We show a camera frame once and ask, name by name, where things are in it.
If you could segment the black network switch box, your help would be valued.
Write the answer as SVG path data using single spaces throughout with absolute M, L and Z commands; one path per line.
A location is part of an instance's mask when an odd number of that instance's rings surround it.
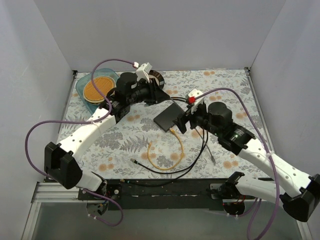
M 179 105 L 172 103 L 165 110 L 159 113 L 153 121 L 166 133 L 175 125 L 174 120 L 183 113 L 184 111 Z

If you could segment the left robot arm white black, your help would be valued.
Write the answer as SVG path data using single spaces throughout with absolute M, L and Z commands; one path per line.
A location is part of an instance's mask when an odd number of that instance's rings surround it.
M 102 177 L 83 171 L 77 160 L 108 129 L 125 117 L 130 107 L 144 102 L 148 106 L 167 101 L 170 96 L 164 92 L 163 76 L 152 70 L 149 79 L 139 78 L 136 73 L 123 72 L 106 97 L 89 119 L 72 135 L 59 143 L 50 142 L 44 150 L 44 171 L 67 190 L 73 187 L 85 188 L 95 200 L 106 196 Z

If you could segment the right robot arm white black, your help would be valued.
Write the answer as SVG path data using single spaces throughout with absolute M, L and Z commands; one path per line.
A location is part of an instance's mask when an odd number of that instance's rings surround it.
M 173 121 L 181 133 L 186 124 L 201 127 L 217 137 L 218 143 L 234 155 L 252 163 L 274 182 L 267 182 L 236 171 L 214 194 L 224 199 L 241 195 L 260 198 L 282 207 L 300 222 L 307 222 L 320 202 L 320 176 L 298 170 L 274 153 L 269 153 L 255 135 L 233 121 L 233 114 L 222 102 L 199 103 Z

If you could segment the dark rimmed ceramic plate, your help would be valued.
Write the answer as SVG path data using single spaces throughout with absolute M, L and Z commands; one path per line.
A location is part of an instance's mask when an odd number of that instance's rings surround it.
M 158 71 L 150 70 L 148 75 L 149 75 L 150 79 L 155 79 L 155 81 L 156 81 L 157 85 L 160 87 L 160 89 L 164 88 L 164 86 L 165 86 L 164 77 Z

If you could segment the floral tablecloth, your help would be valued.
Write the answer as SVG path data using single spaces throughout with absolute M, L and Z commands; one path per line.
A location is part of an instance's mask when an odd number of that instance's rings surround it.
M 185 97 L 193 89 L 214 93 L 205 103 L 223 102 L 232 111 L 233 120 L 257 134 L 264 134 L 264 124 L 257 108 L 251 83 L 243 69 L 206 69 L 161 71 L 164 91 L 172 97 Z M 165 101 L 146 106 L 133 105 L 130 112 L 113 128 L 104 132 L 78 160 L 81 169 L 106 179 L 169 179 L 192 166 L 186 179 L 228 178 L 243 172 L 263 178 L 264 172 L 252 163 L 222 148 L 210 135 L 202 149 L 202 130 L 188 129 L 181 134 L 164 132 L 154 118 L 171 104 Z

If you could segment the blue plastic tray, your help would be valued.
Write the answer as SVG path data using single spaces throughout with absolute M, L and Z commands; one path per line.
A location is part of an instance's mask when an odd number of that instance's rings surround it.
M 75 89 L 80 97 L 80 99 L 82 100 L 84 106 L 86 107 L 86 109 L 91 113 L 93 114 L 95 112 L 95 110 L 98 108 L 99 106 L 99 103 L 90 103 L 88 102 L 86 99 L 85 99 L 85 96 L 84 96 L 84 89 L 85 89 L 85 86 L 91 82 L 91 73 L 83 76 L 82 78 L 80 78 L 76 85 L 75 85 Z M 98 69 L 94 72 L 94 78 L 97 78 L 97 77 L 110 77 L 113 81 L 113 87 L 115 87 L 115 84 L 117 83 L 117 80 L 119 79 L 119 75 L 113 71 L 112 69 L 110 68 L 101 68 L 101 69 Z

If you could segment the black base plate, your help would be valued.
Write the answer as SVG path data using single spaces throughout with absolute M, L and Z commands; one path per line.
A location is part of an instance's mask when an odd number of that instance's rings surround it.
M 108 179 L 105 196 L 124 210 L 222 210 L 223 199 L 242 202 L 226 178 Z

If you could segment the aluminium frame rail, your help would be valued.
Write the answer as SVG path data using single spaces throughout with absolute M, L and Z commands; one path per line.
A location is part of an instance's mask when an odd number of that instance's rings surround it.
M 56 182 L 38 182 L 35 186 L 31 203 L 81 203 L 88 200 L 79 200 L 79 189 L 73 187 L 65 189 Z

